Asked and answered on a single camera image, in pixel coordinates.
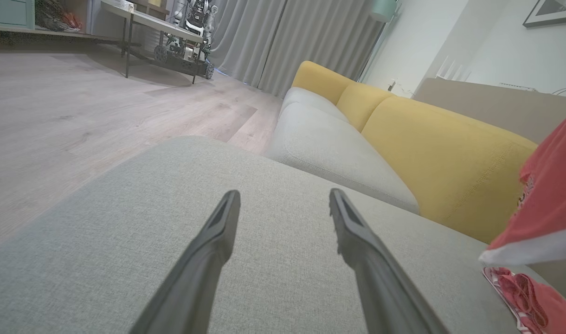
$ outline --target drawer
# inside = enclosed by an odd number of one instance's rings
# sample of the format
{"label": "drawer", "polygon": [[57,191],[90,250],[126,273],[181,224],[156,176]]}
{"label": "drawer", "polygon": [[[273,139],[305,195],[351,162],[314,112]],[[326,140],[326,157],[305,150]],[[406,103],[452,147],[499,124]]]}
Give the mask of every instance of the drawer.
{"label": "drawer", "polygon": [[25,27],[27,25],[27,7],[25,2],[0,0],[0,23]]}

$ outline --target picture frame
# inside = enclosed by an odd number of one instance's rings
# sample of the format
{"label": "picture frame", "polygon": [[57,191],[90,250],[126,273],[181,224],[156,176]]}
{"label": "picture frame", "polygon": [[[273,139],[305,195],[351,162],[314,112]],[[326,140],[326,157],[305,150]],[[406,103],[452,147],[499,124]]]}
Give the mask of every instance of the picture frame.
{"label": "picture frame", "polygon": [[522,24],[527,28],[566,23],[566,0],[538,0]]}

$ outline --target yellow object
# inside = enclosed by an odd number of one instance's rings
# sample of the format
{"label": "yellow object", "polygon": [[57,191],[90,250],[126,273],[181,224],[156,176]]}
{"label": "yellow object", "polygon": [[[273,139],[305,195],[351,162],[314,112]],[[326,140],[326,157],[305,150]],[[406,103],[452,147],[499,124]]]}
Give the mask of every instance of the yellow object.
{"label": "yellow object", "polygon": [[363,83],[351,83],[339,98],[336,107],[358,131],[363,129],[374,109],[393,93]]}
{"label": "yellow object", "polygon": [[294,86],[338,102],[415,195],[421,216],[484,243],[504,230],[522,190],[519,169],[537,144],[455,112],[388,97],[351,80],[345,84],[349,79],[338,76],[304,62]]}
{"label": "yellow object", "polygon": [[351,83],[355,82],[324,66],[304,61],[298,68],[291,86],[307,89],[336,104],[345,88]]}

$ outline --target mint green lampshade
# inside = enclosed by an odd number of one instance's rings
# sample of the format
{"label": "mint green lampshade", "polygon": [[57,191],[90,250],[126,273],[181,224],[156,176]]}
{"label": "mint green lampshade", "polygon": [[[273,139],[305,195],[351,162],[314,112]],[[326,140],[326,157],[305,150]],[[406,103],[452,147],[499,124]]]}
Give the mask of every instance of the mint green lampshade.
{"label": "mint green lampshade", "polygon": [[388,23],[396,11],[396,0],[372,0],[372,19]]}

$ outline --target wooden floor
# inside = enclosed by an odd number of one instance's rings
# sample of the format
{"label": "wooden floor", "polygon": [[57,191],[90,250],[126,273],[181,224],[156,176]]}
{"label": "wooden floor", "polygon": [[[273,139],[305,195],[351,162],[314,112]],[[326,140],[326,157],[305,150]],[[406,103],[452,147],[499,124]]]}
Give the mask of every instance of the wooden floor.
{"label": "wooden floor", "polygon": [[0,49],[0,242],[66,195],[164,140],[202,135],[260,154],[281,99],[112,46]]}

